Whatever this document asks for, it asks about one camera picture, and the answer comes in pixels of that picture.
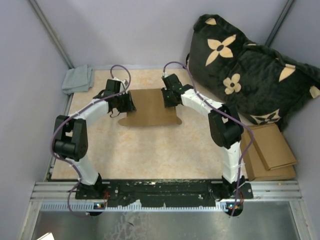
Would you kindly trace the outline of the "brown cardboard box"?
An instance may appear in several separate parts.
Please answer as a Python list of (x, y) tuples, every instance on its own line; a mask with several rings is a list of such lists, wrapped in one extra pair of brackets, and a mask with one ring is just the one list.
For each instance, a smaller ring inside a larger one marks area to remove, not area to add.
[(180, 125), (175, 107), (165, 107), (161, 89), (134, 89), (130, 91), (135, 111), (118, 120), (123, 127), (150, 127)]

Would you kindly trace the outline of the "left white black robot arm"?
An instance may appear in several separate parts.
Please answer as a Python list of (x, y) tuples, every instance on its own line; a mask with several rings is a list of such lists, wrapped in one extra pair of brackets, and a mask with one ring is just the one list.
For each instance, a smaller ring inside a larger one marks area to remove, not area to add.
[(97, 199), (103, 195), (101, 175), (91, 164), (88, 128), (100, 118), (117, 109), (119, 113), (136, 110), (132, 95), (128, 91), (130, 80), (116, 77), (108, 79), (101, 90), (85, 107), (70, 116), (59, 115), (55, 120), (51, 140), (52, 155), (71, 165), (78, 174), (76, 187), (78, 199)]

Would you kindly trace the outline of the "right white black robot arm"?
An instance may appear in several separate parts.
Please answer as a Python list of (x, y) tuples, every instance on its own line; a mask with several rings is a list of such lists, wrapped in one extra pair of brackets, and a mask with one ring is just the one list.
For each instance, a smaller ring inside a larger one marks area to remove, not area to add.
[(207, 117), (211, 138), (222, 150), (222, 183), (210, 188), (212, 197), (218, 201), (236, 197), (245, 183), (240, 150), (244, 127), (236, 108), (204, 96), (190, 84), (183, 85), (176, 74), (164, 72), (162, 80), (164, 106), (183, 105)]

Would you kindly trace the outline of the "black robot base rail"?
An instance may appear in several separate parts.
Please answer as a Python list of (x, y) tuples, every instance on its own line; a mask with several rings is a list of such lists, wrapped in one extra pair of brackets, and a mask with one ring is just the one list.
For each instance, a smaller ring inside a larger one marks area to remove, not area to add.
[(226, 201), (226, 212), (238, 216), (243, 202), (253, 199), (249, 182), (240, 179), (240, 186), (222, 179), (98, 179), (94, 185), (80, 184), (75, 191), (77, 200), (101, 200), (95, 209), (128, 207), (141, 203), (143, 208), (204, 208), (216, 207)]

